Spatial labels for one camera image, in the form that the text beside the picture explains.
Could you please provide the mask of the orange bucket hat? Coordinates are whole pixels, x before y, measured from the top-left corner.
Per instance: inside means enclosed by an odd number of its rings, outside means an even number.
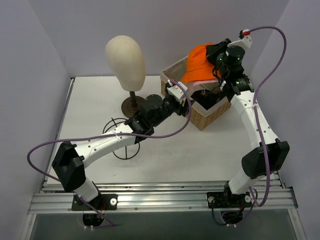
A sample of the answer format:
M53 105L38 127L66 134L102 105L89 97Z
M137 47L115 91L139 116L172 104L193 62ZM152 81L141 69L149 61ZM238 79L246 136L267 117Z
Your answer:
M212 42L201 44L189 52L186 61L186 72L181 79L183 82L190 83L216 79L212 73L214 65L207 60L207 47L212 45Z

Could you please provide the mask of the black wire hat stand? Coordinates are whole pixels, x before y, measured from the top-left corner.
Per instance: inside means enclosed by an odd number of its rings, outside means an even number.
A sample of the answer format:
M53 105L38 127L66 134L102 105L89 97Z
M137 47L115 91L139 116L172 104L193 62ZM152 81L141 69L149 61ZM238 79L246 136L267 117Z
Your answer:
M124 140L126 140L123 136L119 136L115 131L115 128L117 128L119 125L124 123L127 119L123 117L116 117L116 118L111 118L110 121L108 121L105 126L103 127L102 134L106 134L109 131L114 133L116 135L117 140L120 140L121 146L117 148L117 150L124 148L125 151L125 157L120 157L118 156L114 151L112 152L113 155L120 159L120 160L130 160L133 159L140 151L140 143L138 143L138 147L136 150L136 153L133 154L132 156L128 156L128 145L124 145Z

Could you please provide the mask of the pink bucket hat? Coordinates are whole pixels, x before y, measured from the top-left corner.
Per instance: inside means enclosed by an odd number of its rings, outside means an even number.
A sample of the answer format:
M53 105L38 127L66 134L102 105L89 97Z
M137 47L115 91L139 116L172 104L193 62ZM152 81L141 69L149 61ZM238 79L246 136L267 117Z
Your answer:
M211 80L198 80L198 81L191 81L186 83L188 87L188 92L190 94L200 91L200 90L209 90L211 91L214 87L218 86L219 82L217 79Z

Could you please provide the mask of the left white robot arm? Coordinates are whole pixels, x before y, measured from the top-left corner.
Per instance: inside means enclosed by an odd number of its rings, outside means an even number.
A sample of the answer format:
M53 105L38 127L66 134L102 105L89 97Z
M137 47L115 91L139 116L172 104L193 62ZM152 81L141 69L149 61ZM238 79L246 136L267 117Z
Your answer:
M173 113L185 117L189 113L188 102L179 101L172 95L161 98L152 94L132 117L97 139L63 141L52 162L63 189L81 196L88 209L97 209L101 197L94 183L86 177L85 169L111 152L138 144L153 135L155 127Z

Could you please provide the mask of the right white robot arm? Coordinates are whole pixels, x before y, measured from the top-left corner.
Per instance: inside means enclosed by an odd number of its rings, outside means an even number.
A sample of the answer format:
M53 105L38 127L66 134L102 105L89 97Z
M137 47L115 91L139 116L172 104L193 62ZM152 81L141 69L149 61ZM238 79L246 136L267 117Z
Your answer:
M256 90L244 73L242 60L250 46L244 40L232 42L227 38L206 47L206 59L213 65L212 74L239 114L251 146L251 151L241 160L241 170L222 193L223 203L230 207L261 178L269 178L280 170L290 150L288 142L281 141L268 124L255 99Z

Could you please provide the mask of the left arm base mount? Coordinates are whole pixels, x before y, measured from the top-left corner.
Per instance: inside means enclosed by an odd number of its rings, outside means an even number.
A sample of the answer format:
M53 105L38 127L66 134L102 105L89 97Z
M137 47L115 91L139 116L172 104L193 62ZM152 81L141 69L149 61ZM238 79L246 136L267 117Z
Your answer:
M106 211L115 211L118 205L118 195L115 193L101 193L97 198L84 203L81 198L74 194L71 210L82 212L82 223L90 228L110 228L116 224L106 220Z

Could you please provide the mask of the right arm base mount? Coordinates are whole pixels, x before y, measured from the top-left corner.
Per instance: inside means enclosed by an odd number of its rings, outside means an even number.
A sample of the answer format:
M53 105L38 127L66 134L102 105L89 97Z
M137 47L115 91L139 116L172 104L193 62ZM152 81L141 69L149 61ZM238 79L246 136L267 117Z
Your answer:
M207 192L206 198L213 221L219 226L236 227L245 218L244 211L251 211L254 206L248 192L239 195Z

